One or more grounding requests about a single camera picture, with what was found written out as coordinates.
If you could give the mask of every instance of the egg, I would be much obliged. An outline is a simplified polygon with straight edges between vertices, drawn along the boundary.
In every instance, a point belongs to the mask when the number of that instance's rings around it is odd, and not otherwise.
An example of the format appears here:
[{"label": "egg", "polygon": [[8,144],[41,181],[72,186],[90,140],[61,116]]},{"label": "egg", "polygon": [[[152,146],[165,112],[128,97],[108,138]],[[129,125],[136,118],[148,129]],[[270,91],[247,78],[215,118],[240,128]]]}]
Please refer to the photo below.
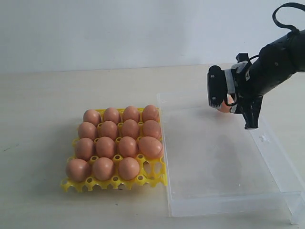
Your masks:
[{"label": "egg", "polygon": [[149,159],[158,159],[163,156],[162,143],[154,137],[142,137],[139,140],[139,150]]},{"label": "egg", "polygon": [[138,154],[138,145],[132,137],[123,137],[118,145],[122,157],[136,157]]},{"label": "egg", "polygon": [[117,125],[121,121],[120,112],[113,107],[109,107],[103,114],[103,120],[104,122],[112,121]]},{"label": "egg", "polygon": [[137,139],[140,135],[140,127],[136,121],[128,119],[123,123],[121,132],[123,137],[128,136]]},{"label": "egg", "polygon": [[159,110],[154,105],[147,105],[142,112],[142,120],[146,122],[147,120],[154,120],[159,122]]},{"label": "egg", "polygon": [[161,138],[160,124],[154,120],[146,121],[142,126],[142,132],[144,136],[154,137],[158,140]]},{"label": "egg", "polygon": [[116,144],[109,137],[101,137],[95,144],[95,152],[98,157],[107,157],[112,159],[115,155]]},{"label": "egg", "polygon": [[123,122],[132,119],[137,123],[140,121],[140,112],[135,106],[128,106],[123,112]]},{"label": "egg", "polygon": [[[228,104],[234,103],[233,98],[229,94],[227,95],[227,98],[228,98]],[[231,107],[227,106],[224,101],[221,103],[220,108],[218,108],[218,110],[222,113],[229,113],[230,109]]]},{"label": "egg", "polygon": [[114,175],[115,165],[109,158],[101,157],[94,162],[92,172],[98,180],[109,180]]},{"label": "egg", "polygon": [[112,121],[103,122],[98,128],[100,137],[109,137],[113,141],[119,136],[119,128]]},{"label": "egg", "polygon": [[75,156],[79,159],[89,161],[95,153],[94,142],[89,138],[81,138],[74,148]]},{"label": "egg", "polygon": [[119,162],[119,175],[124,180],[132,180],[140,173],[139,163],[132,157],[126,157]]},{"label": "egg", "polygon": [[87,110],[82,117],[82,121],[92,123],[93,125],[97,126],[102,122],[101,114],[93,109]]},{"label": "egg", "polygon": [[80,124],[77,132],[80,138],[86,137],[86,138],[90,138],[91,140],[96,139],[98,135],[95,125],[88,122],[83,122],[82,124]]},{"label": "egg", "polygon": [[66,174],[74,182],[83,182],[91,174],[91,166],[82,159],[72,159],[66,166]]}]

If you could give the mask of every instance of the transparent plastic box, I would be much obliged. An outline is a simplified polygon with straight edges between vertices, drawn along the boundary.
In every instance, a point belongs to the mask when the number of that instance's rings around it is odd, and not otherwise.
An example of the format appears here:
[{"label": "transparent plastic box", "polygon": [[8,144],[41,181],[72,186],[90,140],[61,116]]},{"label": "transparent plastic box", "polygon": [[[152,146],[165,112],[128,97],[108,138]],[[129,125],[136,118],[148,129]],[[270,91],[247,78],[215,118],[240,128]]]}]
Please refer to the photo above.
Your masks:
[{"label": "transparent plastic box", "polygon": [[305,184],[261,117],[245,130],[241,115],[210,108],[206,91],[158,94],[173,217],[288,207],[305,215]]}]

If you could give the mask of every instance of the white wall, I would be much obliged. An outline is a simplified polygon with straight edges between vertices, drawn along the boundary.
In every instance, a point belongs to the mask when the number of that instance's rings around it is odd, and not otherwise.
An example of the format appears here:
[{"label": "white wall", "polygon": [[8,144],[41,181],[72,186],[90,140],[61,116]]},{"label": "white wall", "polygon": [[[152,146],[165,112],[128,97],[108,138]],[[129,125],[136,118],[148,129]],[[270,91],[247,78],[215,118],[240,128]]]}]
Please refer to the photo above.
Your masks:
[{"label": "white wall", "polygon": [[287,1],[2,0],[0,73],[235,62],[288,32],[271,17]]}]

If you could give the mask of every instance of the egg tray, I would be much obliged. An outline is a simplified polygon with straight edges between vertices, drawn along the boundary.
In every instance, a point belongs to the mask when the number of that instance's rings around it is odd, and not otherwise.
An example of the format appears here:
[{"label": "egg tray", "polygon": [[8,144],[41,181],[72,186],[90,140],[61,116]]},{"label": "egg tray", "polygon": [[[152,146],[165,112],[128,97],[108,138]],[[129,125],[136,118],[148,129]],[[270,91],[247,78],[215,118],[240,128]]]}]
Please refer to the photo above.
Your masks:
[{"label": "egg tray", "polygon": [[[106,109],[96,109],[96,111],[100,112],[101,116],[103,115],[105,110]],[[124,112],[124,109],[117,109],[117,110],[120,112],[120,116],[121,116],[121,120],[122,120],[122,114]],[[143,108],[138,108],[138,110],[140,112],[140,122],[138,123],[138,125],[140,126],[140,136],[138,137],[137,142],[143,136],[142,135],[142,125],[143,125],[142,111],[143,111]],[[118,137],[115,140],[115,143],[117,145],[118,145],[119,141],[121,140],[121,136],[122,136],[122,134],[121,134],[122,123],[118,123],[118,127],[119,127],[119,136],[120,137]],[[72,146],[75,147],[76,143],[78,141],[79,141],[79,138],[74,139],[73,142],[72,142]],[[67,163],[74,158],[76,158],[75,155],[69,157],[67,159]],[[99,159],[99,157],[94,155],[90,158],[88,163],[90,165],[93,165],[93,163],[97,159]],[[122,159],[123,159],[123,157],[119,154],[116,154],[113,157],[112,161],[115,164],[115,173],[112,176],[112,178],[109,179],[109,180],[100,181],[100,180],[96,179],[94,177],[93,173],[92,173],[83,182],[74,182],[67,177],[67,178],[65,178],[61,181],[61,187],[65,192],[67,192],[70,187],[74,187],[78,192],[82,192],[84,190],[83,189],[84,187],[87,188],[87,191],[92,191],[93,187],[95,185],[99,186],[101,189],[107,189],[108,187],[112,187],[113,189],[118,189],[119,185],[121,185],[121,184],[125,185],[127,189],[131,189],[134,184],[137,184],[139,186],[143,186],[144,184],[149,184],[151,187],[155,187],[158,183],[162,183],[164,186],[167,186],[166,166],[165,166],[165,163],[164,163],[163,156],[161,158],[158,158],[158,159],[148,159],[143,154],[139,153],[135,159],[137,160],[137,162],[140,165],[140,172],[132,180],[124,180],[119,176],[118,164]],[[145,165],[150,167],[150,172],[147,172],[145,170],[145,168],[144,168]],[[161,166],[159,172],[156,171],[156,166],[157,165]]]}]

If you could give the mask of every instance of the table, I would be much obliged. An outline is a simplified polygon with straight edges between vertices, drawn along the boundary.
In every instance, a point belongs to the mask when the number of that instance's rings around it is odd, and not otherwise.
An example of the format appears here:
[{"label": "table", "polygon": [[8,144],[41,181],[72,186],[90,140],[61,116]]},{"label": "table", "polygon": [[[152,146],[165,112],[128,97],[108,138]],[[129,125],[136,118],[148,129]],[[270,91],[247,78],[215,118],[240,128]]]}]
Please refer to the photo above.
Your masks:
[{"label": "table", "polygon": [[[66,159],[90,108],[156,104],[159,92],[206,86],[209,65],[0,76],[0,228],[304,228],[285,210],[170,218],[165,187],[64,193]],[[305,179],[304,75],[267,94],[262,114]]]}]

